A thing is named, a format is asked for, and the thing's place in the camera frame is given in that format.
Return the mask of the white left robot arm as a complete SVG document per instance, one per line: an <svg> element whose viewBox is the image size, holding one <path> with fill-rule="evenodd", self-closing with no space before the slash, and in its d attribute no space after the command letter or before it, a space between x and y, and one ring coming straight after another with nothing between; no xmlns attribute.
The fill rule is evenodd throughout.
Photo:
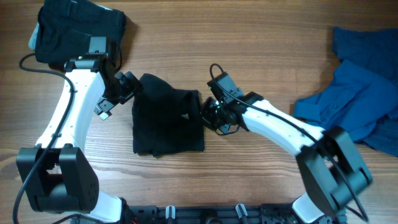
<svg viewBox="0 0 398 224"><path fill-rule="evenodd" d="M35 212L67 213L95 223L137 223L123 198L100 190L99 180L84 155L92 115L106 119L109 110L141 89L131 73L116 73L108 53L88 53L65 64L61 97L44 133L33 148L20 149L16 164L22 179L12 211L18 223L26 195Z"/></svg>

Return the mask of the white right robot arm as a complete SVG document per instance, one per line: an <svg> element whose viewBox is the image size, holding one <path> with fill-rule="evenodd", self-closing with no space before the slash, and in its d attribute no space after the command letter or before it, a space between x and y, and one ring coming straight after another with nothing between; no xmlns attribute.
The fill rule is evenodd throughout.
<svg viewBox="0 0 398 224"><path fill-rule="evenodd" d="M329 130L305 124L271 105L260 95L237 91L215 93L200 111L204 125L221 134L238 126L269 139L292 155L305 193L280 216L283 222L315 223L322 218L340 221L349 210L367 222L358 195L373 181L359 151L342 128Z"/></svg>

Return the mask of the black t-shirt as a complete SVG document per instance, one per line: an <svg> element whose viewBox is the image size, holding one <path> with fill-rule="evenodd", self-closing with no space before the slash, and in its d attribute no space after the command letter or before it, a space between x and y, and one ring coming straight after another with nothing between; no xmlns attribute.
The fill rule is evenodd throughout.
<svg viewBox="0 0 398 224"><path fill-rule="evenodd" d="M148 73L132 107L133 153L154 157L203 152L205 137L198 90L181 90Z"/></svg>

